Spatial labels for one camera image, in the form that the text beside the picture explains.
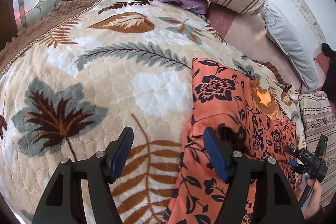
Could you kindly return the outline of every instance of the orange garment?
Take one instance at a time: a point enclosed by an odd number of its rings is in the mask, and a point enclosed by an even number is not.
[[[203,131],[209,126],[230,128],[231,141],[250,157],[274,157],[294,186],[295,174],[283,149],[297,147],[295,124],[286,116],[271,120],[255,108],[247,78],[213,60],[194,58],[192,90],[194,107],[183,129],[180,170],[163,223],[210,224],[217,218],[228,185],[217,177],[204,148]],[[256,182],[250,185],[242,223],[250,223],[255,187]]]

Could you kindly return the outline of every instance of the blanket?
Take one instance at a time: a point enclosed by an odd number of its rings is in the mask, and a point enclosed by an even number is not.
[[[299,112],[268,68],[201,18],[157,0],[97,0],[8,60],[0,74],[0,192],[14,212],[29,223],[63,157],[86,159],[131,126],[133,148],[110,189],[124,223],[159,221],[193,108],[194,57],[247,77],[253,105],[271,119]],[[82,191],[95,223],[87,184]]]

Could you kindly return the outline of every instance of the metal screw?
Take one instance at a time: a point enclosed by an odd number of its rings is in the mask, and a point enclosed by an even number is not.
[[[61,159],[62,164],[66,164],[68,161],[69,161],[69,158],[66,158],[66,157]]]
[[[232,155],[235,157],[235,158],[240,158],[242,156],[242,153],[240,151],[233,151]]]
[[[277,160],[275,158],[272,158],[272,157],[269,157],[267,160],[270,164],[275,164],[277,162]]]
[[[104,157],[105,156],[105,152],[104,151],[98,151],[97,153],[96,153],[96,157],[97,158],[102,158],[102,157]]]

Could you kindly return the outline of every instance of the human hand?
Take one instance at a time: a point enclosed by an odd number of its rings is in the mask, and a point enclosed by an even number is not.
[[[296,185],[296,191],[295,196],[297,200],[299,200],[302,196],[303,191],[302,188],[302,175],[298,175],[299,183]],[[312,187],[314,184],[314,180],[307,179],[307,185]],[[310,202],[306,209],[303,211],[303,217],[305,220],[311,218],[313,215],[315,215],[318,210],[320,209],[320,201],[321,201],[321,194],[322,194],[322,185],[318,180],[315,181],[314,187],[313,187],[313,193],[310,199]]]

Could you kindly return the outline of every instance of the leaf pattern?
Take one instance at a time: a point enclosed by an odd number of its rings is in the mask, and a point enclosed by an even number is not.
[[[278,69],[273,66],[270,62],[262,62],[262,61],[258,61],[258,60],[253,60],[253,62],[263,65],[265,67],[267,67],[271,72],[273,72],[275,78],[277,79],[278,83],[282,84],[282,85],[288,85],[281,77],[281,75],[278,72]]]
[[[78,111],[73,109],[65,115],[65,109],[70,98],[65,100],[62,98],[55,110],[52,101],[50,100],[49,102],[48,97],[44,98],[43,91],[32,91],[31,94],[29,98],[33,99],[34,106],[38,108],[39,112],[28,112],[31,118],[25,123],[31,122],[39,125],[40,127],[36,130],[42,132],[34,140],[34,143],[41,139],[48,139],[41,148],[43,150],[44,148],[58,145],[65,139],[70,146],[73,157],[77,160],[68,138],[78,134],[84,127],[93,123],[93,121],[83,122],[83,120],[92,116],[93,113],[83,113],[83,109]]]
[[[224,37],[217,32],[217,30],[209,23],[205,26],[206,28],[209,28],[207,31],[210,32],[215,38],[217,38],[222,44],[225,43],[227,45],[227,42],[225,41]]]
[[[176,182],[177,171],[179,169],[179,165],[177,164],[179,153],[167,149],[167,147],[180,147],[181,144],[175,143],[173,141],[167,140],[155,140],[149,141],[147,134],[143,130],[140,125],[138,119],[132,114],[132,117],[135,119],[142,135],[144,136],[146,143],[142,145],[138,145],[131,149],[131,153],[128,157],[128,162],[123,170],[121,177],[125,177],[126,175],[131,174],[135,170],[139,168],[141,164],[146,162],[147,168],[146,172],[140,175],[135,176],[134,178],[130,178],[116,188],[111,191],[113,197],[123,195],[125,192],[134,189],[139,184],[145,184],[145,189],[140,187],[140,191],[133,193],[131,196],[127,197],[118,207],[118,213],[123,214],[132,209],[134,206],[139,205],[141,202],[146,200],[146,204],[141,206],[138,210],[136,210],[131,215],[126,215],[126,219],[123,223],[134,224],[142,218],[147,211],[150,211],[149,218],[142,219],[142,223],[150,223],[152,220],[156,220],[157,223],[160,222],[160,218],[165,215],[170,215],[170,212],[167,212],[166,207],[169,203],[170,197],[173,193],[173,185]],[[152,156],[155,156],[155,162],[152,162]],[[176,163],[172,162],[158,162],[158,157],[164,160],[164,158],[176,158]],[[156,170],[166,171],[166,172],[175,172],[176,176],[170,175],[161,175],[157,174]],[[150,180],[154,180],[161,184],[168,184],[166,188],[163,189],[154,189],[150,185]],[[163,207],[164,209],[160,212],[157,212],[155,207]]]
[[[0,115],[0,138],[3,140],[3,133],[7,130],[7,122],[4,116]]]
[[[70,138],[87,133],[107,113],[107,108],[82,101],[82,89],[78,83],[54,93],[38,78],[29,84],[25,92],[27,107],[12,117],[14,126],[24,133],[18,141],[22,153],[36,156],[57,152],[66,142],[77,160]]]
[[[123,14],[110,16],[88,28],[108,29],[123,33],[142,33],[152,31],[155,27],[145,15],[136,12],[125,12]]]
[[[122,7],[132,6],[132,5],[150,5],[150,2],[153,0],[134,0],[134,1],[126,1],[126,2],[116,2],[112,6],[107,6],[99,10],[98,14],[101,14],[104,11],[108,11],[111,9],[120,9]]]
[[[7,130],[7,122],[5,120],[5,102],[6,102],[6,95],[4,98],[4,102],[3,102],[3,109],[2,109],[2,115],[0,115],[0,138],[3,140],[3,133],[4,131]]]
[[[251,65],[247,65],[246,67],[239,63],[238,61],[232,59],[232,63],[236,66],[237,70],[246,78],[250,80],[256,80],[257,78],[260,80],[261,76],[254,72],[254,68]]]
[[[195,215],[198,224],[210,224],[210,218],[206,215]]]
[[[54,31],[50,32],[46,37],[44,37],[40,43],[41,44],[44,43],[45,45],[47,45],[47,47],[50,47],[51,45],[54,44],[54,48],[56,48],[58,44],[64,44],[64,45],[77,44],[76,42],[73,42],[69,38],[69,35],[74,25],[78,24],[80,19],[81,19],[80,17],[76,17],[74,19],[66,21],[58,28],[56,28]]]
[[[154,46],[152,42],[149,42],[147,46],[141,42],[137,44],[128,42],[127,44],[120,43],[118,45],[96,48],[86,52],[77,59],[77,68],[82,70],[87,62],[92,62],[103,56],[126,57],[127,59],[136,57],[136,63],[143,62],[144,64],[148,64],[149,67],[159,63],[159,66],[165,66],[166,68],[173,67],[177,71],[184,68],[191,69],[185,56],[179,58],[170,49],[164,51],[160,46]]]
[[[185,22],[189,19],[186,19],[183,22],[176,20],[172,17],[158,17],[158,19],[170,24],[179,25],[178,27],[169,26],[164,29],[174,33],[180,33],[192,42],[195,42],[197,45],[202,45],[202,41],[199,37],[205,37],[205,35],[202,34],[202,30],[186,24]]]

